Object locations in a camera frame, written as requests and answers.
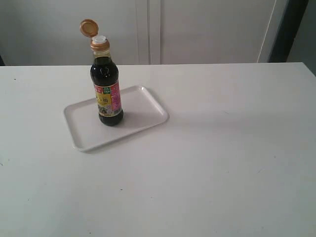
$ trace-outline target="bottle cap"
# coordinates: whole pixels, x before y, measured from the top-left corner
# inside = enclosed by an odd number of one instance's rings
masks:
[[[91,19],[84,19],[80,23],[80,31],[84,36],[91,39],[91,49],[93,51],[104,51],[110,48],[110,42],[105,36],[98,36],[98,24]]]

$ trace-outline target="table surface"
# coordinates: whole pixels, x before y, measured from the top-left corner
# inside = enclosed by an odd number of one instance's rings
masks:
[[[0,67],[0,236],[315,236],[304,64],[119,66],[170,118],[82,153],[62,112],[94,97],[89,68]]]

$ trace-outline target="bottle label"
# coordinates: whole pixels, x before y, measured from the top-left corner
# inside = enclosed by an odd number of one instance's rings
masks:
[[[110,86],[94,85],[97,97],[99,114],[104,117],[113,117],[122,110],[119,94],[119,82]]]

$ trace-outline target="soy sauce bottle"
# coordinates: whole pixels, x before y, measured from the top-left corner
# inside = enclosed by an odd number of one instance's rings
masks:
[[[94,84],[100,121],[107,126],[117,125],[123,119],[119,92],[119,70],[111,59],[110,42],[98,36],[98,25],[85,19],[80,24],[81,32],[91,37],[93,65],[90,76]]]

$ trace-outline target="dark liquid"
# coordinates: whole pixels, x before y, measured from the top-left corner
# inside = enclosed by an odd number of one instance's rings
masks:
[[[95,58],[91,66],[90,75],[93,83],[98,86],[110,86],[119,79],[118,68],[109,57]],[[114,126],[122,120],[123,110],[113,117],[105,117],[99,114],[99,118],[105,125]]]

